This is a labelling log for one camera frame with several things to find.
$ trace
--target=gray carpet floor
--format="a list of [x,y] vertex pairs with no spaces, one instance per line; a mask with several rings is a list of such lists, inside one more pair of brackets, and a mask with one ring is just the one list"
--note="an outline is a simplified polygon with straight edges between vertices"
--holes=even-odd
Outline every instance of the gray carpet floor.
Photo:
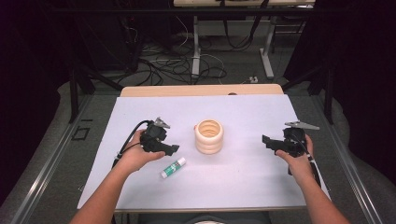
[[[220,46],[224,39],[218,37],[208,38],[212,46]],[[209,66],[224,67],[227,76],[222,79],[206,78],[197,84],[237,84],[244,83],[250,76],[257,76],[259,83],[284,83],[282,74],[292,54],[293,48],[298,40],[296,35],[282,35],[276,39],[276,52],[270,55],[270,60],[276,75],[274,80],[265,77],[257,46],[255,43],[249,50],[243,52],[217,52],[207,50],[207,64]],[[219,70],[210,71],[212,76],[218,76]],[[106,74],[111,78],[116,78],[119,74]],[[131,86],[144,80],[147,74],[136,74],[125,77],[120,84]],[[163,85],[182,85],[181,81],[175,81],[171,77],[163,77]],[[315,107],[314,97],[308,96],[306,87],[309,83],[302,83],[286,92],[290,96],[298,118],[304,122],[312,123],[320,127],[326,126],[326,122]],[[101,142],[106,129],[106,124],[115,104],[118,92],[111,90],[101,82],[95,82],[97,92],[93,96],[84,97],[81,94],[81,102],[87,101],[86,107],[81,111],[70,138],[64,141],[65,151],[59,155],[59,163],[53,167],[53,173],[45,190],[39,194],[39,200],[32,205],[31,213],[27,214],[27,223],[67,223],[77,212],[81,191],[79,188],[84,185],[90,173],[96,150]],[[67,130],[70,115],[68,84],[59,89],[62,95],[61,104],[56,116],[49,126],[47,134],[44,136],[40,147],[29,163],[15,189],[9,194],[7,200],[0,209],[0,222],[10,223],[19,211],[26,195],[40,175],[44,164],[48,161],[52,151],[59,147]],[[348,126],[347,120],[342,114],[342,108],[335,102],[333,106],[334,126],[340,138],[347,145]],[[352,223],[370,223],[364,215],[361,205],[358,202],[354,189],[349,184],[347,176],[335,153],[335,144],[330,138],[327,129],[320,131],[308,131],[315,142],[316,160],[322,175],[325,179],[333,202],[348,217]],[[389,201],[395,199],[396,191],[394,186],[387,182],[387,179],[375,170],[367,166],[364,162],[355,158],[355,162],[361,172],[365,175],[365,180],[372,199],[378,212],[384,219],[384,223],[396,223],[392,211],[396,211],[395,205]],[[273,211],[270,212],[273,223],[310,223],[309,216],[305,209]],[[132,223],[135,223],[137,214],[132,215]],[[126,223],[125,215],[117,215],[119,223]]]

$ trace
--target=desk in background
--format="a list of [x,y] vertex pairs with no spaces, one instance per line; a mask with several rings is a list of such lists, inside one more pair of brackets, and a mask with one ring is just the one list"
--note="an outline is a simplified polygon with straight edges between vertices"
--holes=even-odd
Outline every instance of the desk in background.
[[[175,0],[175,7],[219,7],[220,1],[216,0]],[[259,7],[262,0],[250,0],[250,1],[225,1],[226,7]],[[315,0],[270,0],[268,7],[286,7],[286,6],[303,6],[303,5],[314,5]],[[248,27],[251,27],[253,21],[229,21],[230,32],[231,27],[234,25],[237,27],[236,33],[249,33]],[[198,21],[198,17],[194,16],[193,32],[194,32],[194,56],[192,63],[192,77],[197,78],[200,74],[199,64],[201,50],[199,48],[199,35],[224,35],[224,29],[220,28],[222,25],[218,21]],[[276,17],[272,17],[268,24],[268,29],[257,30],[256,33],[262,33],[265,35],[264,48],[260,49],[260,55],[262,56],[262,64],[264,66],[265,75],[272,79],[274,78],[274,72],[271,67],[271,63],[268,58],[269,48],[271,46],[272,37],[276,26]]]
[[[278,85],[215,85],[125,88],[114,106],[78,208],[109,172],[134,126],[157,117],[171,126],[164,143],[180,145],[180,149],[131,174],[116,211],[305,207],[300,188],[287,174],[287,164],[262,143],[264,133],[283,139],[284,123],[297,120],[289,97]],[[217,154],[202,154],[194,145],[193,126],[203,119],[216,119],[224,128],[224,146]],[[186,158],[186,165],[162,179],[160,171],[181,157]]]

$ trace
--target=wooden desk top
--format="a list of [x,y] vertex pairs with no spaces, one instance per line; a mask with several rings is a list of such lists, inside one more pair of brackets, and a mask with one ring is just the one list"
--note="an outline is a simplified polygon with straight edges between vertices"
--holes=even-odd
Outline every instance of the wooden desk top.
[[[228,7],[259,7],[262,0],[225,1]],[[268,6],[303,6],[314,5],[315,0],[270,0]],[[175,0],[175,7],[218,7],[216,0]]]
[[136,96],[206,96],[242,94],[283,94],[277,84],[191,85],[191,86],[139,86],[125,87],[121,97]]

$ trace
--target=person's left hand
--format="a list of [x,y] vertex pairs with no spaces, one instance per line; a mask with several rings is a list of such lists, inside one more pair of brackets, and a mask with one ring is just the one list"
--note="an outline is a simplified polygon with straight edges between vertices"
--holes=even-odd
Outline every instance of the person's left hand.
[[138,171],[140,168],[142,168],[146,163],[149,161],[156,161],[163,156],[165,156],[165,152],[159,151],[159,152],[146,152],[139,144],[140,140],[140,135],[142,134],[144,130],[139,130],[134,133],[134,137],[132,140],[128,143],[128,145],[125,148],[128,148],[130,146],[133,146],[129,149],[127,149],[123,155],[122,158],[119,160],[115,168],[121,169],[123,172],[125,172],[127,175]]

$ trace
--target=black curtain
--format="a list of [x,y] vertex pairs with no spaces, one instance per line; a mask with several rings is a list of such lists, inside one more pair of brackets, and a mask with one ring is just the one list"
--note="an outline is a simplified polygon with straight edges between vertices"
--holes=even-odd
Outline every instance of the black curtain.
[[[309,19],[285,78],[295,80],[325,62],[334,65],[334,98],[349,122],[351,152],[396,184],[396,17],[392,6],[392,1],[318,1],[317,7],[346,7],[348,13]],[[319,74],[309,79],[324,82]]]
[[0,203],[35,153],[59,104],[67,71],[35,1],[0,7]]

